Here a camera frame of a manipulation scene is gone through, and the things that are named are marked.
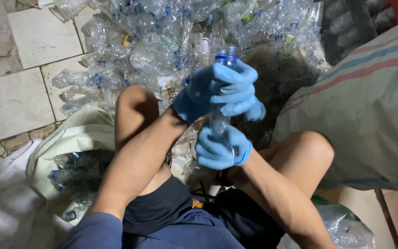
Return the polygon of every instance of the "red stripe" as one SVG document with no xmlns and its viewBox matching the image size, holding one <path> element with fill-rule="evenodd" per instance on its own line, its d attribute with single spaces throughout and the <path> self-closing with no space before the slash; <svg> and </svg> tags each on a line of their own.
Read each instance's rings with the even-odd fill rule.
<svg viewBox="0 0 398 249">
<path fill-rule="evenodd" d="M 384 68 L 388 68 L 388 67 L 393 67 L 393 66 L 398 66 L 398 58 L 393 58 L 393 59 L 388 59 L 379 63 L 376 63 L 368 68 L 363 68 L 348 74 L 344 74 L 341 76 L 338 76 L 337 78 L 335 78 L 334 80 L 332 80 L 329 83 L 326 83 L 322 86 L 317 86 L 314 87 L 313 90 L 311 91 L 310 94 L 308 94 L 308 96 L 322 92 L 332 86 L 335 86 L 337 84 L 339 84 L 340 82 L 344 82 L 347 80 L 352 80 L 352 79 L 357 79 L 357 78 L 361 78 L 361 77 L 365 77 L 365 76 L 369 76 L 371 75 L 373 72 L 375 71 L 379 71 L 381 69 Z M 307 98 L 303 99 L 301 102 L 293 104 L 288 106 L 287 108 L 285 108 L 284 110 L 282 110 L 278 116 L 281 116 L 283 114 L 285 114 L 287 111 L 291 110 L 291 109 L 295 109 L 298 108 Z"/>
<path fill-rule="evenodd" d="M 394 42 L 394 41 L 397 40 L 397 39 L 398 39 L 398 36 L 396 36 L 395 38 L 393 38 L 393 39 L 391 39 L 391 40 L 389 40 L 389 41 L 387 41 L 387 42 L 384 42 L 384 43 L 381 43 L 381 44 L 378 44 L 378 45 L 373 45 L 373 46 L 369 46 L 369 47 L 360 47 L 360 48 L 357 48 L 357 49 L 353 50 L 353 51 L 352 51 L 350 54 L 348 54 L 348 55 L 365 53 L 365 52 L 374 50 L 374 49 L 376 49 L 376 48 L 380 48 L 380 47 L 386 46 L 386 45 L 388 45 L 389 43 Z"/>
</svg>

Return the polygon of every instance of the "pile of plastic bottles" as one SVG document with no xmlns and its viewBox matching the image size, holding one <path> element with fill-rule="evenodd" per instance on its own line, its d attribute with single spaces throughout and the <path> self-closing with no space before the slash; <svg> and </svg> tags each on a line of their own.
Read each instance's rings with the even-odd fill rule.
<svg viewBox="0 0 398 249">
<path fill-rule="evenodd" d="M 56 190 L 71 195 L 79 206 L 64 214 L 66 221 L 82 217 L 95 198 L 102 175 L 114 157 L 113 151 L 92 150 L 56 156 L 58 167 L 47 176 Z"/>
<path fill-rule="evenodd" d="M 53 78 L 54 86 L 69 87 L 60 95 L 66 115 L 86 104 L 114 115 L 118 94 L 133 85 L 150 89 L 163 111 L 173 97 L 164 90 L 179 92 L 191 72 L 209 65 L 222 46 L 241 54 L 262 44 L 280 44 L 283 54 L 303 51 L 317 75 L 330 68 L 319 36 L 323 2 L 91 0 L 90 6 L 102 14 L 81 29 L 88 50 L 81 64 L 87 71 L 65 70 Z"/>
</svg>

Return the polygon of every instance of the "gloved hand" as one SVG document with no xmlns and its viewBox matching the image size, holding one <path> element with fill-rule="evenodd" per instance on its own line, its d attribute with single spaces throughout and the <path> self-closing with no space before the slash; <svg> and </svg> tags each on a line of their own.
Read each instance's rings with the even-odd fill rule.
<svg viewBox="0 0 398 249">
<path fill-rule="evenodd" d="M 196 141 L 196 156 L 200 165 L 222 170 L 246 162 L 253 145 L 244 133 L 229 126 L 220 142 L 213 141 L 212 134 L 209 124 L 205 123 Z"/>
<path fill-rule="evenodd" d="M 198 68 L 191 75 L 191 82 L 173 100 L 177 114 L 189 124 L 210 112 L 212 103 L 221 103 L 224 116 L 245 113 L 247 120 L 261 120 L 265 108 L 254 96 L 253 83 L 257 72 L 251 66 L 237 60 L 235 70 L 215 63 Z"/>
</svg>

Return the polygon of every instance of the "blue shirt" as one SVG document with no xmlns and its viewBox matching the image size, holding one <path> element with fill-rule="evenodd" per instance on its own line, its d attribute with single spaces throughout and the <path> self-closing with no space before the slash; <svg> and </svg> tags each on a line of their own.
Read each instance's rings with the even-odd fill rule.
<svg viewBox="0 0 398 249">
<path fill-rule="evenodd" d="M 60 244 L 60 249 L 120 249 L 122 221 L 109 213 L 97 213 L 83 219 Z M 181 215 L 174 224 L 139 237 L 136 249 L 199 249 L 235 248 L 242 245 L 224 224 L 201 209 Z"/>
</svg>

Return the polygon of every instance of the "person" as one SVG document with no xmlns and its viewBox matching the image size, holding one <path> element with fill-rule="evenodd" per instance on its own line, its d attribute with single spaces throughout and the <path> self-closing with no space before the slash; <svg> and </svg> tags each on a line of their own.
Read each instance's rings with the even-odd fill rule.
<svg viewBox="0 0 398 249">
<path fill-rule="evenodd" d="M 95 201 L 59 248 L 274 248 L 285 233 L 303 249 L 336 248 L 310 201 L 334 157 L 318 133 L 292 133 L 256 151 L 235 127 L 217 142 L 205 124 L 198 163 L 223 170 L 227 183 L 245 185 L 220 193 L 202 209 L 192 208 L 187 187 L 170 172 L 167 153 L 212 103 L 225 116 L 265 116 L 254 96 L 256 79 L 257 72 L 240 60 L 235 71 L 220 64 L 197 69 L 161 116 L 153 93 L 125 88 L 117 100 L 115 157 Z"/>
</svg>

